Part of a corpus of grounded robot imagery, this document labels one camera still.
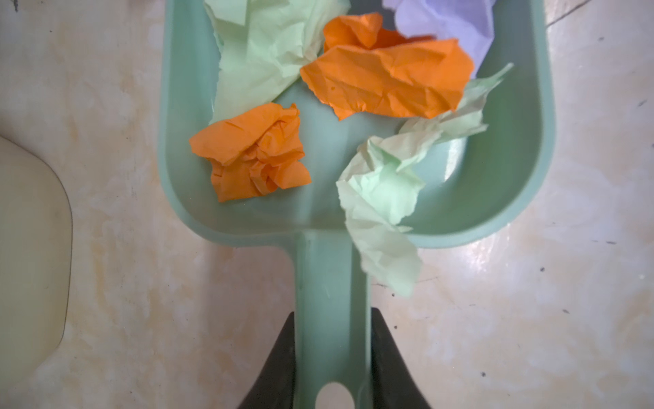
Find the purple green scrap near right arm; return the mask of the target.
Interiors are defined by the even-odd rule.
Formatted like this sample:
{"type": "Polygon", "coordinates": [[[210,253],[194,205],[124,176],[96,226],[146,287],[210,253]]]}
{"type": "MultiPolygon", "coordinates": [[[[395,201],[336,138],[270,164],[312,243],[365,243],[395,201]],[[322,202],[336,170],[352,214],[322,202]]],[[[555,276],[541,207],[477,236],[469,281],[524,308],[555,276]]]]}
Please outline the purple green scrap near right arm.
{"type": "MultiPolygon", "coordinates": [[[[351,15],[349,7],[347,1],[205,2],[220,51],[216,100],[222,70],[241,62],[272,64],[271,82],[285,91],[292,84],[285,82],[281,67],[303,66],[321,56],[326,25],[351,15]]],[[[457,108],[432,119],[402,119],[395,136],[368,138],[337,180],[346,229],[363,271],[407,296],[421,268],[417,248],[402,225],[415,211],[424,186],[412,168],[435,144],[485,131],[486,99],[506,72],[489,78],[476,75],[494,39],[491,1],[386,1],[384,7],[394,13],[395,27],[387,30],[408,39],[455,39],[473,60],[457,108]]]]}

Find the green plastic dustpan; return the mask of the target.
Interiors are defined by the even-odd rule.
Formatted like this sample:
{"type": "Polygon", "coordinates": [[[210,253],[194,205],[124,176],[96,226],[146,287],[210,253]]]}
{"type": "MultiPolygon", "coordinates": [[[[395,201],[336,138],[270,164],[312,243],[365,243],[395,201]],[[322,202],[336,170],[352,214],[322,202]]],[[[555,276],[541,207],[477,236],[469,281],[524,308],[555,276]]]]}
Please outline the green plastic dustpan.
{"type": "MultiPolygon", "coordinates": [[[[544,6],[501,1],[496,39],[481,67],[512,65],[490,94],[490,128],[434,148],[417,165],[427,184],[409,217],[409,240],[447,248],[480,240],[514,221],[543,184],[554,151],[555,104],[544,6]]],[[[374,408],[369,278],[345,228],[336,180],[369,136],[391,136],[399,119],[371,114],[339,121],[306,85],[280,97],[301,111],[306,187],[260,199],[220,203],[209,164],[190,137],[213,113],[219,50],[200,1],[169,1],[165,12],[158,168],[179,218],[206,240],[233,247],[277,246],[295,265],[296,377],[292,408],[312,408],[325,385],[342,385],[357,408],[374,408]]]]}

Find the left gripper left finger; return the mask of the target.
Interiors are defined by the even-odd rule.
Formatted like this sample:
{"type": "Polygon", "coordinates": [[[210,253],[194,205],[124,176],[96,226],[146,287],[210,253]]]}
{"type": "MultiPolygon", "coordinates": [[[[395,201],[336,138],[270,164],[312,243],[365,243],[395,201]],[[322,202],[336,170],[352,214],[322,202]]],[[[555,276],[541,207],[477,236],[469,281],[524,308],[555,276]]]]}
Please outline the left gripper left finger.
{"type": "Polygon", "coordinates": [[[291,312],[259,376],[238,409],[291,409],[295,377],[295,314],[291,312]]]}

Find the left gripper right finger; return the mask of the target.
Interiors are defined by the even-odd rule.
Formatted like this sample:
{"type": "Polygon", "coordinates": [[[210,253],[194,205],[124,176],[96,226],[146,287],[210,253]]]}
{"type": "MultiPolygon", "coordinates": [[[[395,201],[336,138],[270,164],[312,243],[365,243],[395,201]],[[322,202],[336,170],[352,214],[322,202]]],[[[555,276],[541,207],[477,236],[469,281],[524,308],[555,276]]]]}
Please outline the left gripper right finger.
{"type": "Polygon", "coordinates": [[[374,409],[431,409],[379,308],[371,309],[371,373],[374,409]]]}

